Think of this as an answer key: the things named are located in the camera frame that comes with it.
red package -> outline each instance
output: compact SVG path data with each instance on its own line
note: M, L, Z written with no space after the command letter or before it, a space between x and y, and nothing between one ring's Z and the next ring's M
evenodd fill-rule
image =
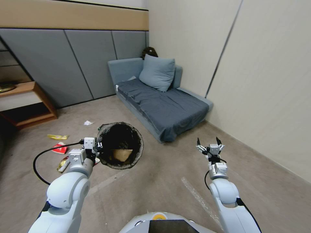
M63 146L63 145L64 145L63 142L59 142L53 147L59 147L59 146ZM52 151L55 153L58 153L58 154L65 154L66 150L67 150L67 147L61 147L61 148L53 149Z

white wall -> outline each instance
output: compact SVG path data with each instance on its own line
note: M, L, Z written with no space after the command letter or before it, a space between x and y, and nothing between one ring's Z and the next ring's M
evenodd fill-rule
M245 0L207 96L212 124L309 182L310 9Z
M205 95L239 3L149 2L150 46L183 66L182 87ZM244 0L207 96L208 121L309 182L310 9Z
M149 44L183 67L181 87L204 96L240 0L149 1Z
M72 0L72 1L148 9L147 0Z

sofa cushion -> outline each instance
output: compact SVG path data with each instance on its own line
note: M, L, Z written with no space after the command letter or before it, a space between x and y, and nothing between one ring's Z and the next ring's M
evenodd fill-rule
M118 93L147 119L160 140L174 141L176 136L204 120L209 106L175 88L159 92L139 79L117 84Z
M146 54L139 79L158 91L166 92L173 81L174 73L175 59L157 58Z

gray blanket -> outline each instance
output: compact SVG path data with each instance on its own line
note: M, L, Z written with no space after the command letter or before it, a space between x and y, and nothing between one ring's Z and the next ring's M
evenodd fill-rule
M204 120L209 106L175 88L160 92L139 79L117 84L118 92L154 126L160 140L174 141L178 134Z

backpack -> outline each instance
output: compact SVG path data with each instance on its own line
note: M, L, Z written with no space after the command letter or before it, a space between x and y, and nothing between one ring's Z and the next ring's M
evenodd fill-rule
M157 53L156 53L156 50L152 47L147 47L143 50L142 52L142 56L141 58L144 60L145 59L145 55L148 54L150 56L153 56L153 57L158 57Z

